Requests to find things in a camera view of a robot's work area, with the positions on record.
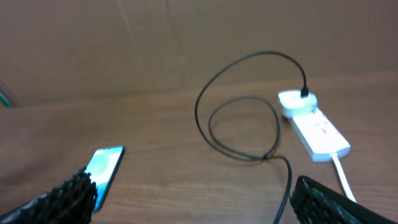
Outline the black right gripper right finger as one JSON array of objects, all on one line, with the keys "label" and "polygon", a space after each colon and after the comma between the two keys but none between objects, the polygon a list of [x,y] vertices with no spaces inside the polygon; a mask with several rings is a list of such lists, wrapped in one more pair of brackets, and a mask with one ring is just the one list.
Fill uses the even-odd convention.
[{"label": "black right gripper right finger", "polygon": [[395,224],[305,175],[297,179],[290,204],[300,223]]}]

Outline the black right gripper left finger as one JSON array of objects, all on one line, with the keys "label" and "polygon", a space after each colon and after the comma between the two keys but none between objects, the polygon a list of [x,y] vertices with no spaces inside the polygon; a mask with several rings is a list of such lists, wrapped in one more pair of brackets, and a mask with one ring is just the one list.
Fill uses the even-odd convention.
[{"label": "black right gripper left finger", "polygon": [[89,224],[98,198],[83,167],[69,180],[1,215],[1,224]]}]

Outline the white power strip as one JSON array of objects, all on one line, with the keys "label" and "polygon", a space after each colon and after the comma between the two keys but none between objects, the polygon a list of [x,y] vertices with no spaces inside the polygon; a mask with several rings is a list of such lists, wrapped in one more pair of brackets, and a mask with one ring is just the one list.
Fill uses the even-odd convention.
[{"label": "white power strip", "polygon": [[351,145],[319,109],[292,117],[290,123],[313,162],[328,162],[349,154]]}]

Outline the blue Galaxy smartphone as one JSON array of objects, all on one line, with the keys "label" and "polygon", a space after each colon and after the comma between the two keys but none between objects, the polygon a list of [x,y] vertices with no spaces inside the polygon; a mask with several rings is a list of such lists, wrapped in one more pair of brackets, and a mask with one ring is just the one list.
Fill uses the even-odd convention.
[{"label": "blue Galaxy smartphone", "polygon": [[100,211],[106,200],[124,152],[124,146],[97,149],[86,167],[85,172],[90,173],[90,180],[96,184],[98,194],[93,210],[94,213]]}]

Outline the white charger plug adapter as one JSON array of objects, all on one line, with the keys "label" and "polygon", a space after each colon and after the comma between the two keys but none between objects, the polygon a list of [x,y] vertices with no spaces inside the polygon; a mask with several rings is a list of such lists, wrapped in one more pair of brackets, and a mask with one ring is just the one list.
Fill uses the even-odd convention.
[{"label": "white charger plug adapter", "polygon": [[298,89],[278,92],[278,101],[282,115],[286,118],[309,114],[318,108],[318,100],[314,93],[301,96]]}]

